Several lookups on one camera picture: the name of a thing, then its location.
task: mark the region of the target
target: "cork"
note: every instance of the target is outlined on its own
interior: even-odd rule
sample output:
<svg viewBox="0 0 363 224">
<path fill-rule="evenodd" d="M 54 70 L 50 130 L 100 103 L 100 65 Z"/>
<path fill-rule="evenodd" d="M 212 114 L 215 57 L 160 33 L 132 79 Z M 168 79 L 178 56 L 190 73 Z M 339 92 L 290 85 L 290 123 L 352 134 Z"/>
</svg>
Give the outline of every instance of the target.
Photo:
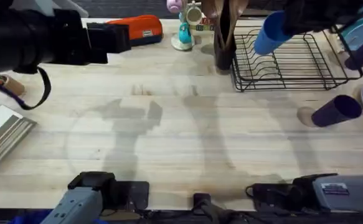
<svg viewBox="0 0 363 224">
<path fill-rule="evenodd" d="M 6 79 L 4 87 L 13 92 L 15 95 L 21 96 L 25 92 L 25 86 L 22 85 L 20 82 L 7 75 L 4 75 L 3 77 L 5 77 Z"/>
</svg>

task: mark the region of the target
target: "pink toy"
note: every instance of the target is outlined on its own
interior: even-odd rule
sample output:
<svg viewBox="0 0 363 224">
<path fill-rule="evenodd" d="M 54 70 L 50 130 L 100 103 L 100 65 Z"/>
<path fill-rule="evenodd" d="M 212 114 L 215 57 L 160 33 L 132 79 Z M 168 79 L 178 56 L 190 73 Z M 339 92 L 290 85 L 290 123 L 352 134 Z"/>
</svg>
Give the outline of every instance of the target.
<svg viewBox="0 0 363 224">
<path fill-rule="evenodd" d="M 178 13 L 182 11 L 182 1 L 183 0 L 167 0 L 167 9 L 171 13 Z"/>
</svg>

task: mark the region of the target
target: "orange pencil case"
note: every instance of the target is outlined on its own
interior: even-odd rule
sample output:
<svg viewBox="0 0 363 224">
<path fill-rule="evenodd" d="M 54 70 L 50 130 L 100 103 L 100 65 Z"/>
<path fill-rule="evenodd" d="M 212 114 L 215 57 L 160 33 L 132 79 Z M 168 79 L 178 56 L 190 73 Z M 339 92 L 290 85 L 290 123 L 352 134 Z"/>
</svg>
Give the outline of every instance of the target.
<svg viewBox="0 0 363 224">
<path fill-rule="evenodd" d="M 129 26 L 129 38 L 132 46 L 153 44 L 162 41 L 163 28 L 158 17 L 142 15 L 108 21 L 107 24 L 121 24 Z"/>
</svg>

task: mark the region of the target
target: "wire dish rack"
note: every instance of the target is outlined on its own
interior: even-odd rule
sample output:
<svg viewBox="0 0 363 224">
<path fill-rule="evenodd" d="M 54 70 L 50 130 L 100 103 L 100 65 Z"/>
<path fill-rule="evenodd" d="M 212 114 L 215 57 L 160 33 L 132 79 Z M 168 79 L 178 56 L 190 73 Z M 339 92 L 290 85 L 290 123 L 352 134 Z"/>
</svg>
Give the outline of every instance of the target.
<svg viewBox="0 0 363 224">
<path fill-rule="evenodd" d="M 253 46 L 261 27 L 239 28 L 247 32 L 235 34 L 232 80 L 238 91 L 330 90 L 363 75 L 346 73 L 325 32 L 295 35 L 273 53 L 258 55 Z"/>
</svg>

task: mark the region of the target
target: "blue cup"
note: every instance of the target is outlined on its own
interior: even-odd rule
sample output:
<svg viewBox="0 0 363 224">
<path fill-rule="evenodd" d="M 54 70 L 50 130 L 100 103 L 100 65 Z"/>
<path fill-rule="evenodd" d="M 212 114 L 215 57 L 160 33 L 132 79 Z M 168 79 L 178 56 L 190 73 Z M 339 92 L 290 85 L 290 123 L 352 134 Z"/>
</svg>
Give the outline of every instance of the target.
<svg viewBox="0 0 363 224">
<path fill-rule="evenodd" d="M 260 55 L 269 54 L 292 38 L 292 35 L 283 33 L 282 27 L 284 22 L 284 11 L 276 11 L 267 16 L 255 42 L 256 53 Z"/>
</svg>

